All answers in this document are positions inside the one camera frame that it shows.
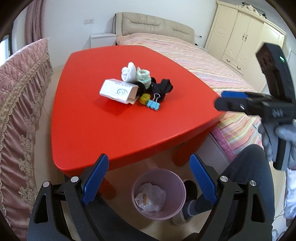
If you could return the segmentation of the right gloved hand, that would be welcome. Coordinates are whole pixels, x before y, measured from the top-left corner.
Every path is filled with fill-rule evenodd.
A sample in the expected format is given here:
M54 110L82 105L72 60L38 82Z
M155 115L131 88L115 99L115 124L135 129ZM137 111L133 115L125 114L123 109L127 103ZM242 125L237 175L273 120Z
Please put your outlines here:
M273 157L271 143L268 139L267 133L263 127L263 124L259 127L259 133L262 137L262 145L266 154L267 161L271 161ZM296 141L296 133L295 133L295 122L290 125L281 125L275 129L276 135L292 144L290 150L290 157L288 161L288 168L291 170L295 170L295 141Z

